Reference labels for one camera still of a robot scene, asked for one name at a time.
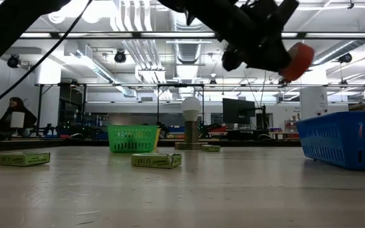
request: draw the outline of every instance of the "woman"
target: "woman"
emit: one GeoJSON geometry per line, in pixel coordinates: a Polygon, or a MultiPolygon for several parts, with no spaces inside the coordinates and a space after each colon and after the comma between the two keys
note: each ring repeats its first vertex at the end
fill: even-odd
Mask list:
{"type": "MultiPolygon", "coordinates": [[[[23,120],[23,128],[29,129],[32,128],[36,123],[37,118],[25,107],[22,99],[20,98],[11,98],[10,105],[6,110],[3,117],[0,119],[0,132],[4,133],[14,133],[15,129],[11,128],[11,118],[12,113],[14,111],[23,112],[25,114],[25,119],[23,120]]],[[[25,130],[18,130],[19,134],[23,135],[22,132],[26,132],[25,130]]]]}

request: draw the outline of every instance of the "small box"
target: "small box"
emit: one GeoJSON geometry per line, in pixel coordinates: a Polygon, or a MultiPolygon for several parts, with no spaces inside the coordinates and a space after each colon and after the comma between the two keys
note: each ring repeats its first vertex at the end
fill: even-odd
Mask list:
{"type": "Polygon", "coordinates": [[[50,162],[50,153],[6,153],[0,155],[0,165],[27,167],[50,162]]]}
{"type": "Polygon", "coordinates": [[[179,154],[144,153],[132,155],[132,166],[151,168],[176,168],[183,156],[179,154]]]}
{"type": "Polygon", "coordinates": [[[220,152],[221,147],[220,146],[214,146],[214,145],[203,145],[201,147],[201,150],[205,151],[205,152],[220,152]]]}

